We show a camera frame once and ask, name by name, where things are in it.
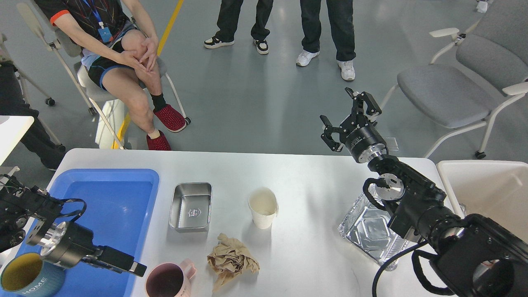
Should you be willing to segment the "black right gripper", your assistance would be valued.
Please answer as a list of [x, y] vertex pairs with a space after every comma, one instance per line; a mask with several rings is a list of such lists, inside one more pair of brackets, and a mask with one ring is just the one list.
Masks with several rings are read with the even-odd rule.
[[[368, 163], [375, 157], [387, 155], [387, 144], [374, 128], [375, 119], [382, 113], [381, 107], [368, 92], [355, 92], [349, 87], [345, 87], [345, 92], [352, 99], [351, 123], [343, 121], [341, 128], [334, 127], [327, 116], [321, 115], [324, 126], [321, 139], [334, 152], [346, 147], [357, 163]], [[333, 139], [334, 133], [341, 135], [341, 142]]]

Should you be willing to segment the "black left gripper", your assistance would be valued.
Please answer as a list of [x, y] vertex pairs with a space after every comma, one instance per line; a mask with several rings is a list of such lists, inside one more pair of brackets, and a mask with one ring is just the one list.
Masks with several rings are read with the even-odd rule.
[[109, 246], [95, 246], [94, 233], [76, 222], [38, 222], [26, 239], [28, 245], [39, 245], [42, 260], [69, 269], [79, 262], [143, 277], [147, 266], [134, 257]]

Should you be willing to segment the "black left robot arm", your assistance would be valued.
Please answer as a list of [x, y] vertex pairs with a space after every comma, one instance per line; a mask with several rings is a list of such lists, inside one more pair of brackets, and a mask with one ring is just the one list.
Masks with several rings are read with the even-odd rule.
[[146, 266], [134, 257], [115, 248], [94, 245], [94, 233], [77, 223], [87, 204], [67, 214], [62, 212], [67, 203], [83, 199], [57, 199], [47, 190], [21, 184], [16, 177], [1, 175], [1, 251], [15, 248], [23, 241], [41, 247], [42, 260], [70, 269], [79, 262], [113, 272], [128, 272], [144, 276]]

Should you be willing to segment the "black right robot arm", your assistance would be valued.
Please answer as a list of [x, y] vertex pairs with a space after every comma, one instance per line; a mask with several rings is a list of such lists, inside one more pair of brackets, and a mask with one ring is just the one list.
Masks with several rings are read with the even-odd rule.
[[366, 179], [363, 193], [390, 214], [392, 231], [415, 242], [411, 259], [422, 287], [445, 296], [526, 297], [527, 244], [490, 218], [461, 218], [445, 207], [443, 190], [389, 154], [372, 122], [382, 112], [372, 95], [345, 91], [350, 115], [337, 127], [320, 116], [321, 138], [332, 151], [346, 147], [357, 163], [379, 175]]

